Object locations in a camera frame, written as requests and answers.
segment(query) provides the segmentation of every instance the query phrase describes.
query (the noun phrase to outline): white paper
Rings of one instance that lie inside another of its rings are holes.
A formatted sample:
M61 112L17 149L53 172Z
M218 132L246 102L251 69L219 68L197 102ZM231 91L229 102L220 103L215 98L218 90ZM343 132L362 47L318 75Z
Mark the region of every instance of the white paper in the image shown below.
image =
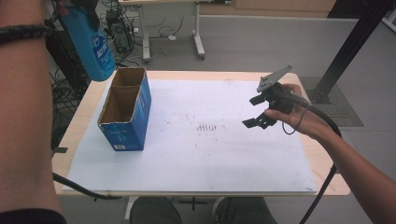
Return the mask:
M143 151L116 152L96 122L81 139L68 178L91 190L164 193L312 193L317 190L298 134L278 122L248 129L268 105L253 106L258 82L149 80Z

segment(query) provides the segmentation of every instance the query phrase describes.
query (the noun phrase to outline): white desk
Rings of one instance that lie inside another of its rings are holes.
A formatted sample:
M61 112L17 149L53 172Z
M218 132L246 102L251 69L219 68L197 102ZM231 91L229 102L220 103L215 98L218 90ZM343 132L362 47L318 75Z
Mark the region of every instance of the white desk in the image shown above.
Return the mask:
M199 35L199 2L196 0L119 0L120 4L123 5L133 5L136 7L139 20L140 20L140 27L143 33L143 61L147 63L150 60L150 52L149 52L149 34L146 30L145 24L145 6L149 5L159 5L161 7L159 11L159 15L161 11L166 11L170 8L175 9L180 4L194 4L194 12L193 15L195 16L195 29L192 31L192 37L195 41L195 46L197 48L198 55L204 59L205 58L205 51L204 46L201 41L201 37Z
M181 80L253 80L258 81L261 76L265 76L263 73L231 73L231 72L185 72L185 71L148 71L148 80L155 79L181 79ZM281 79L283 83L295 83L301 86L297 76L287 74ZM93 82L88 88L84 99L82 100L76 115L73 117L70 126L64 135L64 139L60 144L60 147L68 147L68 150L64 154L56 154L53 158L53 171L59 175L67 176L72 165L72 161L76 154L76 149L81 141L83 134L85 133L87 126L92 117L94 109L97 107L100 101L106 82ZM312 169L315 182L317 187L323 184L332 161L325 152L325 150L314 140L307 136L300 135L302 144L305 150L308 163ZM73 190L64 190L63 186L56 183L55 188L58 194L78 194ZM105 194L111 193L113 195L167 195L165 192L160 191L142 191L142 192L131 192L131 191L101 191ZM332 183L327 188L326 195L346 195L349 193L349 188L345 183L344 179L340 175L335 175ZM174 195L221 195L216 192L175 192ZM229 195L265 195L263 192L238 192L230 193ZM296 193L284 193L283 195L296 195Z

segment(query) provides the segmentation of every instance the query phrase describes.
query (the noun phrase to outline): table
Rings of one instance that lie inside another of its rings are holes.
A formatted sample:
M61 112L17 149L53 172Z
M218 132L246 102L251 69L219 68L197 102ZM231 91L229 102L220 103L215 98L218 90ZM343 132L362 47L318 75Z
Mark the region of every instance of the table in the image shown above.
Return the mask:
M149 53L149 34L146 30L146 24L145 24L145 13L144 13L144 7L143 5L147 4L163 4L161 6L161 11L159 11L159 15L161 15L162 12L165 10L169 9L178 9L177 4L194 4L194 9L195 11L193 12L195 16L195 29L192 31L192 36L195 41L195 46L197 48L198 55L201 57L201 59L205 58L205 51L204 51L204 46L201 41L201 37L199 35L199 8L200 4L196 0L119 0L119 3L122 5L133 5L137 9L137 13L139 15L139 20L140 20L140 27L142 29L143 33L143 61L147 63L150 60L150 53Z
M243 73L243 72L188 72L188 71L148 71L148 80L151 79L167 79L167 80L254 80L257 81L260 77L268 74L264 73ZM295 83L301 86L300 80L294 74L286 74L281 80L281 83ZM87 125L92 116L93 110L98 104L104 88L106 86L105 82L92 82L90 87L81 101L78 110L73 117L60 147L67 147L66 153L56 153L52 159L53 172L67 176L78 143L85 133ZM318 189L321 187L324 179L330 171L332 166L332 161L327 155L326 151L321 147L319 143L310 139L309 137L300 134L300 138L305 150L308 163L312 169L315 182ZM59 195L76 195L79 194L73 190L64 190L61 184L55 183L56 192ZM347 195L350 192L346 182L343 177L339 174L335 175L332 183L327 188L326 195ZM135 195L126 191L111 191L113 195ZM245 192L243 195L252 195L249 192Z

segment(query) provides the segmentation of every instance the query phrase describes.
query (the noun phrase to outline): blue spray bottle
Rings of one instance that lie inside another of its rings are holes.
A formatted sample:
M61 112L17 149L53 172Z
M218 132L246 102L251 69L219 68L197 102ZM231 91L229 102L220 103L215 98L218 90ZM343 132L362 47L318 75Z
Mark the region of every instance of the blue spray bottle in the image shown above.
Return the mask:
M104 81L113 74L115 63L99 24L92 22L92 13L84 7L68 7L62 21L70 34L77 53L94 81Z

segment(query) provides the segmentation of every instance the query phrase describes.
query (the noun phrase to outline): open box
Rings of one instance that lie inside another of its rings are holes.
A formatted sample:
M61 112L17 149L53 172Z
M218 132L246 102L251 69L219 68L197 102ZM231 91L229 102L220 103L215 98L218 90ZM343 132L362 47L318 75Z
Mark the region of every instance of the open box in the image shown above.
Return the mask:
M114 150L143 150L150 105L146 69L119 68L98 119L99 128Z

